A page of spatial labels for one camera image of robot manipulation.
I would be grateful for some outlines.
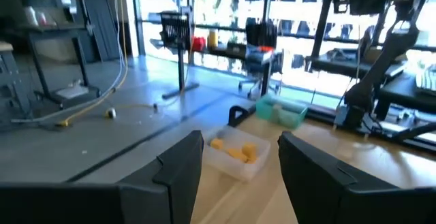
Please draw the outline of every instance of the cable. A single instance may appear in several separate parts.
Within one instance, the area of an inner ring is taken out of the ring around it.
[[[369,115],[369,118],[370,118],[374,123],[377,124],[377,126],[378,126],[379,129],[380,129],[380,131],[383,131],[383,127],[382,127],[382,125],[380,124],[380,122],[379,122],[377,119],[373,118],[371,115]]]
[[[193,56],[193,37],[194,37],[195,30],[196,30],[196,22],[195,22],[195,19],[194,19],[194,22],[193,22],[193,30],[192,30],[192,36],[191,36],[191,45],[190,45],[190,47],[189,47],[189,52],[188,52],[188,65],[187,65],[187,68],[186,68],[186,75],[185,75],[185,77],[184,77],[184,79],[185,79],[185,84],[186,84],[186,82],[187,82],[187,80],[188,80],[188,75],[189,75],[189,61],[191,60],[191,58],[192,58],[192,56]],[[125,109],[125,108],[146,107],[146,108],[153,108],[154,111],[157,112],[159,108],[167,108],[167,107],[172,106],[173,104],[175,104],[175,103],[180,99],[180,97],[181,97],[184,93],[185,93],[185,87],[183,87],[183,88],[180,90],[180,94],[178,94],[178,95],[176,96],[176,98],[173,99],[173,101],[171,101],[170,103],[154,103],[152,106],[150,106],[150,105],[146,105],[146,104],[120,105],[120,106],[116,106],[116,107],[114,107],[114,109],[120,109],[120,108],[124,108],[124,109]]]
[[[359,44],[357,46],[357,68],[356,68],[356,84],[359,80],[359,71],[360,71],[360,48],[362,47],[361,44],[363,41],[360,39],[360,17],[359,17],[359,24],[357,26],[358,28],[358,37],[359,37]]]
[[[345,88],[345,92],[343,93],[342,97],[340,98],[337,108],[341,105],[341,102],[342,102],[343,98],[345,97],[345,94],[348,91],[348,87],[352,83],[352,81],[353,81],[353,78],[349,78],[347,88]]]
[[[118,35],[118,38],[119,38],[120,26],[119,26],[119,16],[118,16],[118,0],[114,0],[114,4],[115,4],[115,11],[116,11],[116,21],[117,21],[117,24],[118,24],[117,25],[117,35]],[[124,19],[124,5],[123,4],[121,4],[121,18]],[[190,46],[189,53],[188,53],[188,60],[190,60],[191,57],[192,57],[193,34],[194,34],[194,31],[195,31],[195,27],[196,27],[196,24],[194,22],[193,23],[193,32],[192,32],[192,37],[191,37],[191,46]],[[73,109],[76,109],[76,108],[80,108],[80,107],[89,105],[88,107],[82,109],[81,111],[76,112],[76,113],[68,116],[65,120],[60,121],[59,123],[57,123],[58,126],[68,127],[71,124],[71,121],[73,119],[78,118],[79,116],[82,116],[82,115],[86,114],[87,112],[91,111],[93,108],[96,108],[98,105],[102,104],[105,100],[107,100],[107,98],[111,94],[113,94],[116,90],[118,90],[124,84],[124,82],[126,80],[126,77],[127,77],[128,64],[127,64],[127,58],[126,58],[127,57],[127,48],[126,48],[125,25],[124,24],[122,26],[122,34],[123,34],[123,50],[124,50],[124,53],[121,52],[121,45],[120,45],[119,41],[117,41],[118,45],[119,45],[119,52],[120,52],[120,72],[119,72],[117,78],[115,79],[114,83],[110,86],[110,88],[107,91],[105,91],[104,94],[102,94],[101,97],[99,97],[97,99],[94,99],[92,101],[88,101],[86,103],[77,105],[77,106],[75,106],[73,108],[69,108],[69,109],[66,109],[66,110],[63,110],[63,111],[60,111],[60,112],[55,112],[54,114],[50,114],[50,115],[42,117],[42,118],[31,119],[31,120],[17,120],[17,119],[15,119],[15,120],[12,120],[12,122],[13,123],[39,123],[39,122],[42,122],[42,121],[44,121],[46,119],[49,119],[51,117],[61,115],[61,114],[65,113],[65,112],[68,112],[70,110],[73,110]],[[122,70],[123,70],[123,66],[125,67],[124,75],[123,75],[121,81],[116,85],[116,83],[118,82],[118,80],[119,80],[119,78],[121,76],[121,73],[122,73]],[[189,73],[189,65],[187,66],[185,82],[187,81],[188,73]],[[148,105],[148,104],[131,104],[131,105],[121,105],[118,108],[145,107],[145,108],[152,108],[152,109],[154,109],[154,111],[157,111],[158,106],[160,106],[160,107],[168,107],[168,106],[171,106],[172,104],[174,104],[175,102],[177,102],[180,99],[180,96],[183,95],[184,92],[185,92],[185,87],[183,87],[183,89],[181,89],[181,93],[177,96],[177,98],[173,102],[168,103],[168,104],[158,104],[158,103],[154,103],[153,105]]]
[[[116,10],[116,21],[118,22],[118,29],[120,29],[120,27],[119,27],[119,18],[118,18],[118,6],[116,6],[115,10]],[[124,20],[124,5],[123,4],[121,4],[121,19]],[[123,75],[123,78],[121,79],[121,81],[117,84],[116,87],[110,89],[110,92],[108,92],[107,94],[103,95],[101,97],[101,99],[98,100],[97,102],[95,102],[94,104],[90,105],[87,108],[84,108],[83,110],[81,110],[81,111],[79,111],[79,112],[77,112],[77,113],[75,113],[73,115],[68,116],[65,120],[59,122],[58,123],[59,126],[68,127],[71,120],[86,114],[87,112],[91,111],[93,108],[96,108],[98,105],[103,103],[111,94],[113,94],[117,89],[119,89],[124,84],[124,82],[126,80],[126,77],[127,77],[127,73],[129,71],[129,66],[127,64],[127,48],[126,48],[126,42],[125,42],[125,25],[124,24],[122,24],[122,33],[123,33],[124,55],[122,56],[121,60],[124,60],[125,72],[124,72],[124,75]],[[153,106],[146,105],[146,104],[143,104],[142,106],[153,108]]]

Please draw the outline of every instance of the white cable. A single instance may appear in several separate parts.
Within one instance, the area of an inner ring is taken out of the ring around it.
[[[96,99],[93,99],[93,100],[90,100],[90,101],[87,101],[85,103],[79,104],[77,106],[70,107],[68,109],[61,110],[61,111],[58,111],[58,112],[54,112],[52,114],[49,114],[49,115],[46,115],[46,116],[43,116],[43,117],[39,117],[39,118],[12,119],[11,123],[40,123],[40,122],[44,122],[45,120],[47,120],[49,118],[60,116],[62,114],[65,114],[66,112],[70,112],[72,110],[75,110],[75,109],[78,109],[78,108],[82,108],[82,107],[90,105],[90,104],[92,104],[92,103],[94,103],[96,101],[99,101],[101,97],[104,97],[105,95],[107,95],[108,92],[110,92],[116,86],[116,84],[118,83],[119,79],[121,78],[121,74],[123,73],[124,55],[121,52],[121,45],[120,45],[120,42],[119,42],[119,38],[120,38],[120,24],[119,24],[119,16],[118,16],[118,0],[114,0],[114,4],[115,4],[115,14],[116,14],[116,23],[117,23],[117,32],[116,32],[116,34],[117,34],[117,37],[118,37],[116,39],[116,42],[118,43],[118,48],[119,48],[120,68],[119,68],[118,76],[115,78],[114,82],[109,86],[109,88],[104,93],[102,93],[102,95],[100,97],[98,97]]]
[[[359,17],[359,24],[358,24],[358,38],[359,38],[359,44],[357,46],[357,68],[356,68],[356,84],[359,80],[359,71],[360,71],[360,47],[363,41],[360,39],[360,17]]]

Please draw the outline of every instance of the small object on floor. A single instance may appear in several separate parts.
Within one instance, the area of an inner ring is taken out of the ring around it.
[[[89,93],[89,88],[81,84],[68,86],[67,88],[56,91],[56,95],[64,99],[73,99],[75,97]]]
[[[222,150],[224,148],[224,141],[218,138],[215,138],[211,142],[211,146],[217,150]]]
[[[116,118],[116,111],[115,108],[111,108],[106,112],[106,117],[110,118],[110,119],[115,119]]]
[[[240,150],[236,148],[228,148],[227,154],[229,154],[231,157],[235,159],[240,159],[243,163],[248,162],[248,157],[245,156]]]
[[[254,143],[247,142],[243,146],[243,154],[250,159],[256,159],[258,157],[258,147]]]

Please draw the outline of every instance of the wooden table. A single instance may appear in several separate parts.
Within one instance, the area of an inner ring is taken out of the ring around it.
[[[297,223],[278,158],[277,140],[286,128],[251,116],[238,129],[271,142],[269,159],[250,183],[204,164],[191,223]],[[312,121],[305,122],[294,134],[398,187],[436,185],[436,162],[430,155],[373,138],[365,142],[362,137],[332,131]]]

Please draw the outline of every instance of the keyboard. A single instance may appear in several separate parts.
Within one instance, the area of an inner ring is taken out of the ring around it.
[[[428,69],[416,75],[416,88],[423,93],[436,96],[436,71]]]

